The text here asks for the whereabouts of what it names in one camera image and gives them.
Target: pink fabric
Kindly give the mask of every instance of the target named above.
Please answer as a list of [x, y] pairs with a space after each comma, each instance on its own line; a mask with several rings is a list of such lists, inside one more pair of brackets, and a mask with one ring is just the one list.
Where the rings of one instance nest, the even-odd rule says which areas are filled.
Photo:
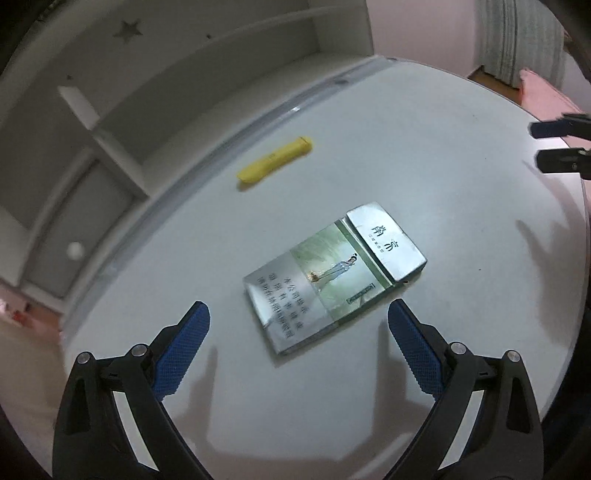
[[[583, 113], [573, 101], [546, 80], [529, 69], [520, 71], [521, 106], [539, 120], [554, 120], [563, 113]], [[565, 137], [573, 148], [591, 148], [591, 142], [577, 137]]]

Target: white round knob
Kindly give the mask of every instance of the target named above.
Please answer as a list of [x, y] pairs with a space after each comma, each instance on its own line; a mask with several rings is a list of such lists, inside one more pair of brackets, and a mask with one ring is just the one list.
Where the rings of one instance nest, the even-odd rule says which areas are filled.
[[68, 258], [76, 262], [82, 260], [85, 253], [86, 251], [84, 250], [84, 245], [82, 245], [80, 242], [72, 242], [66, 249], [66, 255]]

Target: silver bolt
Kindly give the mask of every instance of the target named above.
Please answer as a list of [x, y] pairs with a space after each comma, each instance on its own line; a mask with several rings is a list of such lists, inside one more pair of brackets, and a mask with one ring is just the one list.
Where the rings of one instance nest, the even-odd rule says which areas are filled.
[[452, 352], [455, 353], [456, 355], [463, 355], [464, 353], [466, 353], [466, 345], [464, 345], [463, 343], [460, 342], [453, 342], [452, 345]]
[[133, 356], [144, 356], [145, 353], [148, 351], [148, 347], [146, 347], [143, 343], [135, 345], [131, 349], [131, 355]]
[[519, 360], [521, 360], [521, 355], [518, 354], [515, 350], [509, 350], [507, 352], [507, 357], [509, 358], [509, 360], [511, 360], [512, 362], [517, 363]]
[[78, 355], [78, 357], [76, 358], [76, 361], [79, 364], [85, 364], [88, 360], [90, 360], [90, 353], [88, 352], [82, 352], [80, 355]]

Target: woman in blue dress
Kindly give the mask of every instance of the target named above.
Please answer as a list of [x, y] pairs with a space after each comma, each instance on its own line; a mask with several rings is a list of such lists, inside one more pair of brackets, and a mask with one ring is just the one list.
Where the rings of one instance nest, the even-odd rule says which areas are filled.
[[345, 262], [339, 262], [333, 267], [330, 267], [328, 270], [322, 273], [310, 273], [310, 281], [312, 283], [319, 282], [323, 280], [323, 283], [327, 284], [329, 281], [333, 281], [336, 277], [342, 275], [347, 270], [349, 270], [355, 261], [357, 260], [357, 254], [353, 254], [351, 258], [349, 258]]

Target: star decoration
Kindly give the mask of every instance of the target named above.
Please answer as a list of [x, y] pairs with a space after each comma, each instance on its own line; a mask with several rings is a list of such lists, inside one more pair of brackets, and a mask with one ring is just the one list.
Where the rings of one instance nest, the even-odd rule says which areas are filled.
[[136, 35], [143, 35], [143, 33], [138, 30], [138, 25], [139, 20], [136, 20], [133, 23], [127, 23], [125, 20], [122, 20], [121, 30], [119, 30], [113, 36], [116, 38], [123, 38], [123, 43], [128, 44], [129, 41]]

